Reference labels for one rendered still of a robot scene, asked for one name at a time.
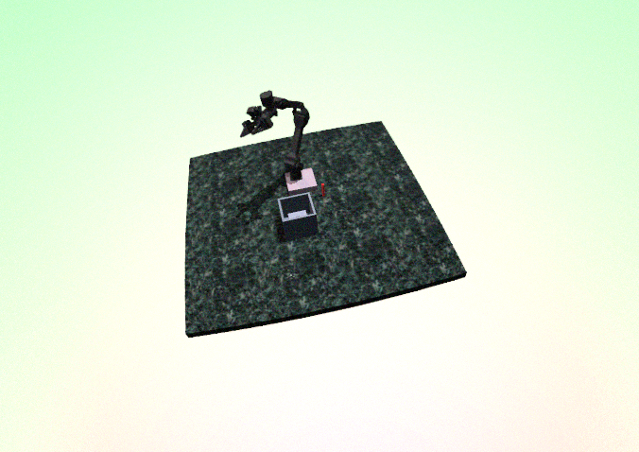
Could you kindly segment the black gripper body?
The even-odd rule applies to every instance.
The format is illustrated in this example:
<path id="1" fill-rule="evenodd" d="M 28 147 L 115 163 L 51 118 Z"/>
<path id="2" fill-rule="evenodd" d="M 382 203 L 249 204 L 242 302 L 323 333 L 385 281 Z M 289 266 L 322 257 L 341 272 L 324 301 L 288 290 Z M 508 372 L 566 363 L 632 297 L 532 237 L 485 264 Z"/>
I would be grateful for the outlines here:
<path id="1" fill-rule="evenodd" d="M 246 125 L 250 128 L 250 131 L 253 131 L 253 129 L 255 128 L 254 126 L 257 125 L 257 120 L 262 119 L 267 124 L 268 128 L 271 129 L 273 127 L 273 121 L 271 120 L 270 113 L 266 110 L 263 110 L 262 113 L 263 114 L 261 117 L 257 116 L 252 119 L 254 122 L 251 122 L 250 120 L 245 120 L 242 122 L 242 124 L 246 123 Z"/>

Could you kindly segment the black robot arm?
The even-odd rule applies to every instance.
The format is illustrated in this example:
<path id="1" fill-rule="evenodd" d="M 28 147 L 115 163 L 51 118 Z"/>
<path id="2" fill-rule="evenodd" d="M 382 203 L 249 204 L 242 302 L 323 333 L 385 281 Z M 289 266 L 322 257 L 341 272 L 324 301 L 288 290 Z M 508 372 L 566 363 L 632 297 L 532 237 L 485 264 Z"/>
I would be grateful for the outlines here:
<path id="1" fill-rule="evenodd" d="M 285 156 L 284 166 L 290 169 L 290 180 L 301 180 L 302 179 L 302 168 L 303 164 L 300 163 L 301 159 L 299 156 L 299 150 L 302 140 L 303 128 L 308 124 L 308 120 L 310 119 L 309 111 L 306 110 L 305 105 L 302 101 L 291 101 L 287 100 L 284 97 L 277 97 L 272 95 L 272 91 L 268 90 L 267 92 L 263 92 L 259 95 L 260 100 L 262 102 L 264 110 L 268 111 L 271 115 L 271 118 L 275 115 L 278 116 L 278 110 L 284 110 L 286 108 L 293 108 L 293 122 L 295 124 L 294 136 L 292 143 L 290 145 L 290 151 Z M 254 117 L 262 116 L 263 107 L 261 105 L 258 106 L 249 106 L 246 114 L 251 116 L 251 120 Z M 297 111 L 299 109 L 300 111 Z"/>

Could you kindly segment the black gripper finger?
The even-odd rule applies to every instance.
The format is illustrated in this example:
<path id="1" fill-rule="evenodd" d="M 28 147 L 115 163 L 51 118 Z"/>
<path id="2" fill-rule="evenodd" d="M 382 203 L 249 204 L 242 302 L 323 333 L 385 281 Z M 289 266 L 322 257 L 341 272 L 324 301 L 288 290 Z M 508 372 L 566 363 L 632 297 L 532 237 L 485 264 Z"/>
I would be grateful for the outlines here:
<path id="1" fill-rule="evenodd" d="M 246 125 L 246 123 L 242 124 L 243 130 L 241 131 L 240 138 L 248 136 L 251 134 L 250 128 Z"/>
<path id="2" fill-rule="evenodd" d="M 250 135 L 253 136 L 253 135 L 258 134 L 258 133 L 260 133 L 262 131 L 265 131 L 265 130 L 269 130 L 267 124 L 264 122 L 264 120 L 259 119 L 259 120 L 257 120 L 256 127 L 253 129 L 253 131 L 251 132 Z"/>

